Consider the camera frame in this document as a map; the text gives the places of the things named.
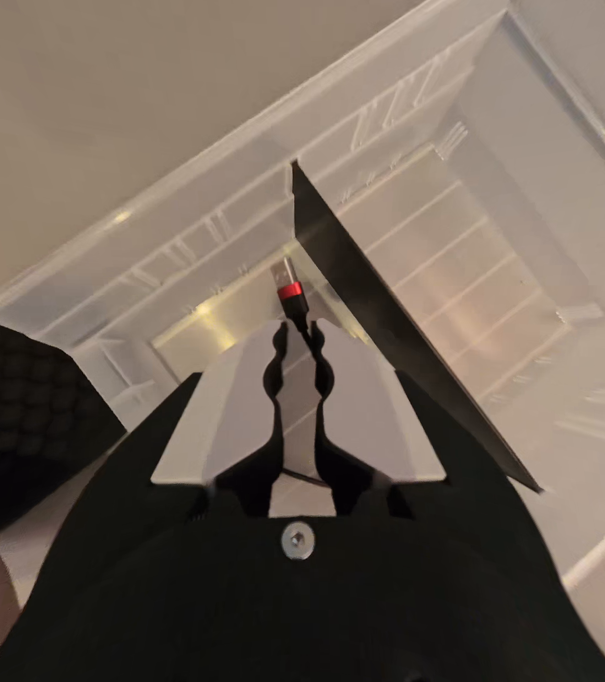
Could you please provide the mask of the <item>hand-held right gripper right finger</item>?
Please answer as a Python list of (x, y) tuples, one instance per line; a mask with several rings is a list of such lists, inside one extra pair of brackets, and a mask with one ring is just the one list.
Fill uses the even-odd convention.
[(446, 472), (397, 371), (375, 346), (326, 319), (313, 323), (315, 468), (337, 516), (378, 488), (439, 483)]

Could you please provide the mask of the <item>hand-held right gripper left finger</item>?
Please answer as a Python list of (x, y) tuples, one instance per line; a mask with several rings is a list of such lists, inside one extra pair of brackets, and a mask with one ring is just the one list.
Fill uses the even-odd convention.
[(193, 492), (208, 507), (235, 498), (247, 517), (268, 517), (283, 472), (278, 401), (288, 324), (265, 323), (203, 371), (151, 475), (154, 490)]

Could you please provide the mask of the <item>clear plastic box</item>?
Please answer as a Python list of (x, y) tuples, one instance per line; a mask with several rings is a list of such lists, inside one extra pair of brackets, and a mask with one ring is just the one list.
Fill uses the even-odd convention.
[[(0, 325), (72, 356), (122, 424), (311, 303), (375, 346), (294, 234), (291, 163), (543, 491), (516, 483), (569, 591), (605, 557), (605, 1), (418, 1), (362, 44), (358, 1), (229, 1), (131, 57), (182, 117), (98, 220), (0, 287)], [(197, 57), (180, 75), (170, 53)]]

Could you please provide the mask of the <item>black divider plate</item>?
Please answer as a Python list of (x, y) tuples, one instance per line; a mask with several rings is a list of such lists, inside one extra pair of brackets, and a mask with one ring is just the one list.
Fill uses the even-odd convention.
[(377, 273), (300, 167), (291, 163), (294, 234), (383, 356), (403, 370), (488, 451), (511, 479), (543, 489)]

